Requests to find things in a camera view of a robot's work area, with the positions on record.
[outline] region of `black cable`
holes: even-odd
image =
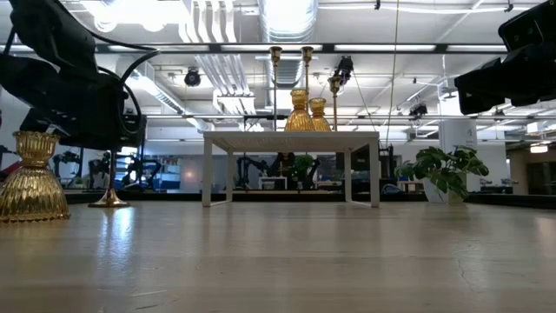
[[[62,10],[64,10],[67,14],[69,14],[74,20],[76,20],[76,22],[78,22],[79,24],[81,24],[81,22],[79,22],[76,17],[73,16],[73,14],[71,14],[71,12],[63,5],[60,3],[59,0],[56,0],[59,4],[59,6],[62,8]],[[145,46],[141,46],[141,45],[137,45],[137,44],[132,44],[132,43],[122,43],[119,42],[117,40],[113,40],[113,39],[109,39],[107,37],[103,37],[100,36],[98,34],[96,34],[94,31],[89,30],[87,27],[85,27],[83,24],[81,24],[89,33],[91,36],[93,36],[96,39],[102,40],[105,43],[111,43],[111,44],[115,44],[115,45],[120,45],[122,47],[126,47],[126,48],[130,48],[130,49],[136,49],[136,50],[146,50],[146,51],[151,51],[150,53],[147,53],[146,55],[138,58],[135,62],[133,62],[128,69],[125,71],[125,73],[123,73],[122,78],[120,79],[120,83],[122,85],[125,84],[125,81],[128,79],[129,75],[131,75],[131,73],[133,72],[134,69],[137,68],[137,66],[139,66],[141,63],[149,60],[152,57],[158,56],[161,51],[157,48],[152,48],[152,47],[145,47]]]
[[[6,46],[3,48],[3,54],[7,56],[10,53],[11,45],[14,43],[14,39],[16,38],[16,30],[12,27],[10,30],[10,35],[8,36],[8,42]]]
[[[100,71],[103,71],[103,72],[107,73],[108,75],[110,75],[110,76],[112,76],[116,79],[120,78],[115,72],[113,72],[111,70],[108,70],[106,68],[103,68],[102,66],[99,66],[98,69]],[[141,108],[139,107],[139,103],[137,102],[137,98],[136,98],[136,95],[133,93],[133,90],[126,83],[123,84],[123,88],[125,88],[125,90],[128,91],[129,97],[131,97],[131,101],[133,101],[133,105],[136,107],[137,116],[138,116],[137,129],[131,131],[127,128],[127,126],[125,125],[125,122],[122,119],[123,107],[120,108],[119,106],[117,108],[118,109],[118,112],[117,112],[118,113],[117,114],[118,115],[118,121],[120,122],[120,125],[122,126],[122,128],[124,128],[129,134],[135,135],[136,133],[139,132],[139,130],[141,128],[141,119],[142,119]]]
[[[146,55],[139,57],[135,62],[133,62],[128,69],[123,73],[122,78],[120,79],[121,83],[125,83],[126,80],[128,80],[128,77],[131,75],[131,73],[133,72],[134,69],[137,68],[137,66],[141,65],[141,63],[149,60],[152,57],[156,57],[161,53],[161,51],[159,50],[152,50],[151,52],[147,53]]]

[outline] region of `gold candlestick holder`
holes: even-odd
[[[114,188],[114,180],[116,179],[116,152],[110,152],[110,182],[102,199],[95,203],[90,203],[90,208],[127,208],[129,203],[120,200]]]
[[[307,94],[307,99],[309,99],[309,62],[313,59],[313,47],[302,47],[301,53],[303,55],[303,61],[305,62],[305,93]],[[309,112],[308,102],[305,104],[305,110]]]
[[[338,91],[340,91],[340,78],[330,77],[328,79],[328,85],[330,86],[330,91],[332,92],[332,98],[334,99],[334,131],[338,131]]]
[[[273,72],[274,72],[274,86],[275,86],[275,131],[277,131],[278,126],[276,124],[276,120],[278,119],[277,114],[278,114],[278,109],[277,109],[277,103],[276,103],[276,89],[277,89],[277,85],[278,85],[278,80],[277,80],[277,74],[276,74],[276,70],[278,69],[278,63],[280,62],[280,56],[281,56],[281,48],[280,47],[270,47],[270,59],[272,60],[272,66],[273,66]]]

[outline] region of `gold vase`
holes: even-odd
[[[311,112],[313,112],[313,125],[315,131],[330,131],[330,125],[324,118],[324,106],[327,100],[325,98],[313,98],[309,100]]]
[[[294,111],[288,117],[286,131],[314,131],[313,120],[305,111],[307,92],[305,90],[292,90],[291,96]]]
[[[14,133],[22,167],[0,189],[0,220],[32,222],[70,218],[62,186],[46,169],[59,139],[32,131]]]

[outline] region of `light wood surface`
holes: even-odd
[[[0,311],[553,312],[556,212],[133,202],[0,225]]]

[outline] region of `black camera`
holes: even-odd
[[[508,51],[455,79],[463,114],[480,113],[509,98],[525,106],[556,98],[556,7],[547,1],[503,23],[498,33]]]
[[[341,56],[340,63],[334,71],[333,77],[340,78],[340,86],[345,85],[349,78],[351,78],[351,72],[354,70],[354,61],[351,60],[350,56]]]
[[[201,84],[201,76],[199,75],[199,69],[190,68],[188,74],[185,76],[184,82],[189,87],[197,87]]]

